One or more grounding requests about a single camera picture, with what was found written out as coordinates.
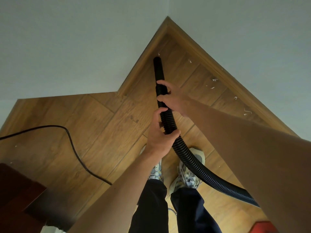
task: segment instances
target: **wooden floor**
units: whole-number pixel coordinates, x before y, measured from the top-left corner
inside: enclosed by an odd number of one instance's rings
[[[158,54],[166,80],[192,98],[267,125],[219,80],[213,80],[215,77],[208,69],[166,36],[126,97],[119,98],[112,92],[18,100],[0,135],[39,125],[63,125],[70,131],[76,150],[89,169],[114,182],[146,144],[151,115],[157,109],[152,58]],[[174,116],[186,144],[204,151],[205,165],[223,179],[241,186],[192,121],[175,112]],[[40,208],[41,214],[48,213],[52,222],[59,221],[65,229],[109,187],[82,168],[66,133],[59,128],[36,130],[1,141],[0,162],[48,188],[35,203],[36,208]],[[177,177],[178,164],[173,150],[162,161],[167,187]],[[259,208],[219,193],[204,183],[198,191],[223,233],[248,232],[255,221],[266,220]],[[171,211],[169,230],[177,232],[176,216]]]

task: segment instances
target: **shoe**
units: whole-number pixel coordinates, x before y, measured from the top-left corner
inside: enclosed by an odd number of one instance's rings
[[[205,164],[205,156],[203,151],[195,148],[190,148],[190,151],[203,165]],[[173,181],[169,188],[169,194],[172,194],[181,187],[196,189],[201,183],[201,180],[195,176],[181,161],[178,167],[178,174],[178,177]]]
[[[146,146],[144,146],[142,148],[139,155],[141,155],[141,153],[144,151],[145,147]],[[157,179],[157,180],[160,180],[163,182],[162,173],[161,173],[161,170],[162,170],[161,163],[162,163],[162,159],[160,160],[160,162],[156,166],[153,167],[153,169],[151,170],[151,173],[148,177],[148,180],[149,179]]]

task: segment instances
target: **vacuum hose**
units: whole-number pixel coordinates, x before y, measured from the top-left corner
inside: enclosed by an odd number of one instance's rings
[[[155,80],[164,80],[163,67],[160,57],[155,57],[153,59],[153,66],[155,70]],[[167,87],[161,84],[156,84],[155,87],[156,95],[166,95]],[[167,107],[165,103],[158,101],[158,107]],[[177,129],[172,110],[168,108],[167,111],[160,114],[161,121],[163,123],[165,132],[167,134],[172,133]],[[205,167],[189,150],[184,140],[179,136],[174,144],[173,149],[180,158],[180,160],[186,165],[186,167],[193,172],[198,178],[203,182],[211,186],[212,188],[220,191],[228,196],[242,200],[249,204],[259,207],[256,201],[251,197],[251,195],[243,188],[233,185],[226,180],[223,180],[219,176],[211,172],[207,167]]]

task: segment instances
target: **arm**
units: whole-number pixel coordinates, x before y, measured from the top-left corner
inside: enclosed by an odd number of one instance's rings
[[[309,232],[311,142],[220,112],[169,82],[158,96],[189,117],[280,232]]]
[[[151,169],[164,157],[180,135],[179,130],[164,135],[159,126],[157,109],[150,124],[148,141],[143,153],[107,189],[105,193],[77,220],[68,233],[127,232],[139,196]]]

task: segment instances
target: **hand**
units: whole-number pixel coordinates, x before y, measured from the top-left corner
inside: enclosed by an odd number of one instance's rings
[[[159,108],[153,113],[152,122],[149,128],[147,145],[144,150],[145,155],[151,155],[156,165],[171,149],[174,141],[180,135],[180,130],[175,130],[171,134],[165,135],[159,125],[159,115],[167,111],[167,108]]]
[[[187,107],[191,103],[192,99],[182,92],[182,90],[164,80],[158,80],[158,84],[162,84],[170,89],[169,94],[159,95],[158,101],[164,102],[170,109],[179,112],[182,116],[187,117]]]

